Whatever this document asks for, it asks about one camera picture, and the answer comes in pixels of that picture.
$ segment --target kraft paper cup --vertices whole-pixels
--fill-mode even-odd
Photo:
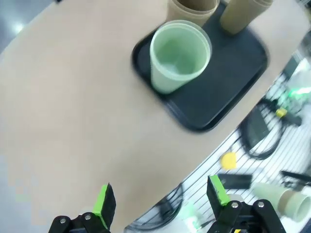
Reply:
[[[237,34],[272,3],[273,0],[231,0],[220,18],[220,24],[229,34]]]
[[[168,0],[166,21],[187,20],[202,27],[216,11],[220,0]]]

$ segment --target floor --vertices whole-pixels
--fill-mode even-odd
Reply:
[[[0,53],[52,0],[0,0]]]

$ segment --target black tray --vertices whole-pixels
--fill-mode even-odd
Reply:
[[[205,71],[176,91],[163,95],[150,81],[149,48],[156,30],[133,49],[132,63],[138,75],[165,103],[186,128],[202,132],[213,129],[241,100],[267,68],[268,58],[261,43],[245,29],[227,35],[219,24],[225,9],[221,3],[203,26],[212,43],[212,57]]]

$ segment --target beige tabletop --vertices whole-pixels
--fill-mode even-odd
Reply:
[[[166,0],[51,4],[0,57],[0,152],[32,224],[76,217],[110,182],[120,232],[193,171],[263,96],[309,29],[294,0],[251,27],[268,69],[212,131],[182,128],[131,68],[134,45],[163,22]]]

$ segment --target translucent green plastic cup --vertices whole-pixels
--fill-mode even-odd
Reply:
[[[169,94],[198,77],[212,54],[211,42],[201,27],[185,20],[162,25],[150,45],[151,82]]]

